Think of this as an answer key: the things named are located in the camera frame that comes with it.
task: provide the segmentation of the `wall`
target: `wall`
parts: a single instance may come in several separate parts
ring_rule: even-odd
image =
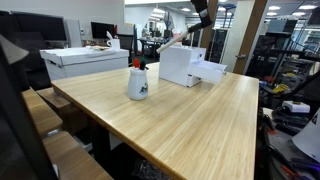
[[[91,39],[91,21],[124,24],[124,0],[0,0],[1,10],[32,12],[80,20],[83,39]]]
[[[171,25],[169,26],[169,29],[177,28],[182,32],[187,31],[186,17],[184,15],[172,11],[170,12],[170,15]]]
[[[145,25],[153,11],[154,7],[125,7],[125,23]]]

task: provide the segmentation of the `desk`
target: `desk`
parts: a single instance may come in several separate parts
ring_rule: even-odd
[[[112,179],[67,132],[47,137],[43,144],[51,162],[58,166],[61,180]]]
[[[187,88],[148,66],[149,96],[127,96],[129,69],[52,82],[101,126],[175,179],[253,179],[259,81],[227,73]]]
[[[62,120],[33,90],[22,92],[32,120],[41,136],[60,128]]]
[[[148,39],[138,39],[140,40],[141,44],[142,44],[142,55],[144,55],[144,45],[152,45],[153,46],[153,59],[156,58],[157,52],[156,52],[156,45],[159,44],[161,46],[161,44],[163,43],[162,41],[155,41],[155,40],[148,40]]]

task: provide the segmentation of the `ceiling light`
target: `ceiling light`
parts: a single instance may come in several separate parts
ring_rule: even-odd
[[[224,7],[219,7],[218,8],[218,11],[225,11],[226,10],[226,8],[224,8]]]
[[[268,15],[268,16],[275,16],[275,15],[277,15],[277,13],[275,13],[275,12],[268,12],[267,15]]]
[[[190,9],[188,9],[188,8],[182,8],[182,9],[180,9],[181,11],[186,11],[186,12],[189,12],[190,11]]]
[[[158,8],[154,8],[154,9],[153,9],[153,12],[155,12],[155,13],[162,13],[162,14],[165,13],[164,10],[161,10],[161,9],[158,9]]]
[[[160,21],[160,19],[159,19],[159,18],[154,18],[154,17],[149,17],[149,19],[153,19],[153,20]]]
[[[314,5],[304,5],[304,6],[300,6],[299,9],[315,9],[317,6]]]
[[[280,6],[270,6],[269,7],[269,10],[279,10],[279,9],[281,9]]]
[[[163,18],[163,15],[160,14],[151,14],[152,17]]]
[[[296,13],[293,13],[292,15],[294,15],[294,16],[303,16],[305,14],[306,13],[303,13],[303,12],[296,12]]]

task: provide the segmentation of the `white mug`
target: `white mug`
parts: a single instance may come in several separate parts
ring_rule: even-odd
[[[148,96],[148,81],[146,70],[137,68],[130,69],[130,78],[128,83],[128,96],[133,100],[142,100]]]
[[[119,39],[110,39],[107,41],[107,45],[111,47],[111,49],[118,50],[120,49],[120,40]]]

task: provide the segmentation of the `table leg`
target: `table leg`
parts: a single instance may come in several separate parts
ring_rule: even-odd
[[[91,129],[94,158],[105,170],[107,170],[110,167],[111,153],[109,132],[93,119],[89,120],[89,125]]]

